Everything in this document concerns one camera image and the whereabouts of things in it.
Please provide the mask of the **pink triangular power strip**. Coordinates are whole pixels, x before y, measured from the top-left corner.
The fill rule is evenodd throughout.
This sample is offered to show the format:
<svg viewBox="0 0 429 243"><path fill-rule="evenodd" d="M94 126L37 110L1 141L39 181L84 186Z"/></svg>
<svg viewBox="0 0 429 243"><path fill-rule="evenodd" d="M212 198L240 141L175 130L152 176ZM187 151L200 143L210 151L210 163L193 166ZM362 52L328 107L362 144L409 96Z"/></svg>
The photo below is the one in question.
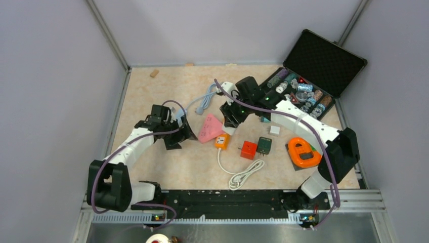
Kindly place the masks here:
<svg viewBox="0 0 429 243"><path fill-rule="evenodd" d="M213 114L208 114L197 136L198 141L200 143L206 143L216 138L224 132L222 127L223 123L219 119Z"/></svg>

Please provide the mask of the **orange power strip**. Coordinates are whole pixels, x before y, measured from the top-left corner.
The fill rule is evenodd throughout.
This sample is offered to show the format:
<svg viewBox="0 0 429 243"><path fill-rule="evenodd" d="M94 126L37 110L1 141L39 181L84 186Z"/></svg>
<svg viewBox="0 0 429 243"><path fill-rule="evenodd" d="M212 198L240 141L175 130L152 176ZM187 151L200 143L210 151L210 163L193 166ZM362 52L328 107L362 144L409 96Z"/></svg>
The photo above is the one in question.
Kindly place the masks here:
<svg viewBox="0 0 429 243"><path fill-rule="evenodd" d="M226 150L230 141L230 135L227 133L221 134L216 137L214 146L217 149Z"/></svg>

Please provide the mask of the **white cube socket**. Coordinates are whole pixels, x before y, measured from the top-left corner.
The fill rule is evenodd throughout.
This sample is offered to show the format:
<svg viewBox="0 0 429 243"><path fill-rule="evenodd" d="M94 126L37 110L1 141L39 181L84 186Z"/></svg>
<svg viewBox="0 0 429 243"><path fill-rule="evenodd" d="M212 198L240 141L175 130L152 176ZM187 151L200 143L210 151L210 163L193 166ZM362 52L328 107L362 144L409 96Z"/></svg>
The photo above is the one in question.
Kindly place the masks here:
<svg viewBox="0 0 429 243"><path fill-rule="evenodd" d="M229 134L230 136L233 136L234 133L235 133L235 131L236 131L236 128L235 127L227 127L227 126L225 126L225 124L223 124L222 125L222 130L225 133Z"/></svg>

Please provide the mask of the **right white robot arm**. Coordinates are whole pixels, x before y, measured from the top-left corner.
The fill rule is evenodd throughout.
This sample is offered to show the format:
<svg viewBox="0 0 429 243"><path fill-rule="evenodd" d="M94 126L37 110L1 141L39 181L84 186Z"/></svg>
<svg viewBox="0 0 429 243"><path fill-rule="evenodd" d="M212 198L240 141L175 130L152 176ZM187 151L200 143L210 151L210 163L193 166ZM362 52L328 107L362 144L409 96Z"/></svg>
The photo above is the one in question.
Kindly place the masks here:
<svg viewBox="0 0 429 243"><path fill-rule="evenodd" d="M214 83L226 97L220 107L224 132L233 135L250 114L255 114L294 131L323 156L317 170L298 189L296 201L300 207L311 208L317 202L317 196L326 189L339 200L338 183L360 159L357 136L352 129L338 130L324 124L298 109L274 89L265 90L252 76L235 85L226 82L226 89L217 80Z"/></svg>

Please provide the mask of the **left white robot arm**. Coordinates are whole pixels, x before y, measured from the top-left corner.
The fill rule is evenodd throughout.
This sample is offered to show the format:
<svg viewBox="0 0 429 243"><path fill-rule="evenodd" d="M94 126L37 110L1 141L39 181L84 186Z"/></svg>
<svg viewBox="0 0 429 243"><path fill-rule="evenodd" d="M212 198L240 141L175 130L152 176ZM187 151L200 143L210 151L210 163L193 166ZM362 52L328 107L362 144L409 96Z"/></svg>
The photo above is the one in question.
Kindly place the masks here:
<svg viewBox="0 0 429 243"><path fill-rule="evenodd" d="M156 209L162 203L160 185L143 181L133 184L130 169L145 150L163 140L166 150L181 149L185 140L197 140L185 109L176 112L163 105L153 105L151 113L134 125L130 135L103 160L89 166L87 203L97 214L112 210L124 212L129 206L143 202Z"/></svg>

